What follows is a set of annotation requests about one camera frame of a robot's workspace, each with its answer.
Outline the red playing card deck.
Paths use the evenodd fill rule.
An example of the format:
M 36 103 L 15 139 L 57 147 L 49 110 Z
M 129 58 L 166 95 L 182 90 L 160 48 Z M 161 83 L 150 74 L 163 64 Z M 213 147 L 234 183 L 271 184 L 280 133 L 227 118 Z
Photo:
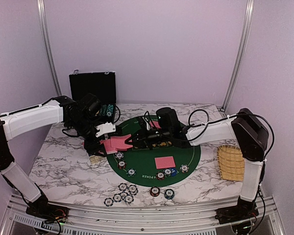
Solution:
M 116 148 L 112 147 L 110 139 L 101 140 L 100 143 L 104 145 L 104 148 L 107 154 L 114 154 L 118 152 Z

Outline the red card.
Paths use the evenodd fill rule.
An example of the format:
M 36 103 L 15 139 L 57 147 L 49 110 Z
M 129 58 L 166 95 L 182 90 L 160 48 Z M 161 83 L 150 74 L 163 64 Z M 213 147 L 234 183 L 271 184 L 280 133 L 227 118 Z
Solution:
M 126 143 L 116 143 L 115 148 L 121 151 L 125 151 L 126 149 L 132 148 L 133 145 L 131 144 L 126 144 Z
M 131 137 L 130 134 L 125 135 L 125 136 L 112 136 L 112 137 L 110 138 L 112 147 L 115 147 L 115 144 L 116 144 L 116 143 L 119 143 L 119 142 L 120 142 L 120 143 L 124 143 L 124 141 L 125 141 L 127 138 L 129 138 L 129 137 Z
M 151 120 L 150 125 L 152 126 L 152 128 L 160 128 L 158 121 Z
M 173 156 L 157 157 L 154 160 L 157 169 L 174 168 L 176 166 Z

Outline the blue chips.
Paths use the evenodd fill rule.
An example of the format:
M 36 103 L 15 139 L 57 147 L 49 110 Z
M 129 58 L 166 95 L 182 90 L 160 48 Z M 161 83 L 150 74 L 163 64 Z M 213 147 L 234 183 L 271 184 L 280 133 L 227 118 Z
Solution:
M 114 154 L 115 159 L 121 160 L 124 158 L 124 154 L 122 152 L 117 152 Z
M 180 171 L 181 171 L 182 173 L 187 173 L 187 172 L 189 171 L 189 166 L 186 165 L 186 164 L 181 165 L 181 166 L 180 166 Z

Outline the blue small blind button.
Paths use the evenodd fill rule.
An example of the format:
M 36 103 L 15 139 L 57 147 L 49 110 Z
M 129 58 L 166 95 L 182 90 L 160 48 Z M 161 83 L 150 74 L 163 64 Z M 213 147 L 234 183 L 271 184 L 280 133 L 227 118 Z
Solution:
M 175 176 L 178 173 L 176 168 L 171 168 L 170 170 L 171 170 L 171 174 L 170 174 L 171 177 Z

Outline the brown chip stack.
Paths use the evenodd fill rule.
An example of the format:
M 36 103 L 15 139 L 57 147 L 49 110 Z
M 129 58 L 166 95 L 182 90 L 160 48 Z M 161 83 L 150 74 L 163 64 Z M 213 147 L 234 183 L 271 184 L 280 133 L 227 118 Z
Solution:
M 157 197 L 160 195 L 160 188 L 159 187 L 152 187 L 149 192 L 150 192 L 151 196 Z

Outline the teal chip stack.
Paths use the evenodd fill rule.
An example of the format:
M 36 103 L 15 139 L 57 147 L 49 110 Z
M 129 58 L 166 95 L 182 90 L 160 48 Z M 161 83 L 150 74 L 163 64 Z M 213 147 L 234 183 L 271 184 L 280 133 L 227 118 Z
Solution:
M 166 199 L 171 200 L 171 199 L 174 198 L 174 196 L 175 196 L 175 193 L 174 193 L 174 191 L 173 191 L 172 189 L 167 189 L 167 190 L 165 190 L 165 192 L 164 192 L 164 197 L 165 197 Z

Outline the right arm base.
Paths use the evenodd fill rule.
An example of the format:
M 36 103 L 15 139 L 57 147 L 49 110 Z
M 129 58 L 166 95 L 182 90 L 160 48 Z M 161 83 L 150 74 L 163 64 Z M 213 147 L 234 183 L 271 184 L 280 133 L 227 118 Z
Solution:
M 218 220 L 220 224 L 226 224 L 241 221 L 244 219 L 250 219 L 258 215 L 259 212 L 257 209 L 252 209 L 248 211 L 246 208 L 231 206 L 217 209 L 215 219 Z

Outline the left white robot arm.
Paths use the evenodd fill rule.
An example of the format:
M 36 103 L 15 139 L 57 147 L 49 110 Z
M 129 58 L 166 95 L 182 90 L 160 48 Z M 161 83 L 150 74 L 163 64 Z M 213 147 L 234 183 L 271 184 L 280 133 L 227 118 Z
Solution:
M 93 94 L 86 94 L 78 102 L 59 96 L 36 106 L 0 115 L 0 174 L 29 201 L 30 207 L 40 217 L 49 217 L 52 207 L 45 194 L 16 163 L 8 141 L 31 130 L 62 122 L 83 137 L 88 154 L 95 154 L 103 147 L 95 127 L 95 114 L 100 108 L 100 100 Z

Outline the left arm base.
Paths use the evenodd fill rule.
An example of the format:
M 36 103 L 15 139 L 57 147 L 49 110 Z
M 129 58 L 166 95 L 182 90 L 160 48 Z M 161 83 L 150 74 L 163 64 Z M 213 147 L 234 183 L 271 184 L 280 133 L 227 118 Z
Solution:
M 63 206 L 57 206 L 53 204 L 47 204 L 44 208 L 35 208 L 33 205 L 26 208 L 26 213 L 41 219 L 47 220 L 47 222 L 66 222 L 69 209 Z

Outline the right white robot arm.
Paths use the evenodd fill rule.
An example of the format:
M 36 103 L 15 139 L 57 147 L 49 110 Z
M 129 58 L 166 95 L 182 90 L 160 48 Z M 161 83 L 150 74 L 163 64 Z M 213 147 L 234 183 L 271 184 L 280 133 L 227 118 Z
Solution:
M 235 140 L 245 162 L 243 187 L 233 208 L 237 219 L 244 219 L 251 213 L 265 171 L 265 160 L 271 151 L 274 131 L 262 116 L 242 108 L 238 113 L 216 121 L 207 120 L 203 124 L 181 126 L 177 113 L 170 107 L 156 111 L 159 127 L 141 118 L 141 128 L 125 140 L 126 144 L 136 148 L 152 149 L 154 144 L 170 141 L 173 146 L 189 148 L 208 142 Z

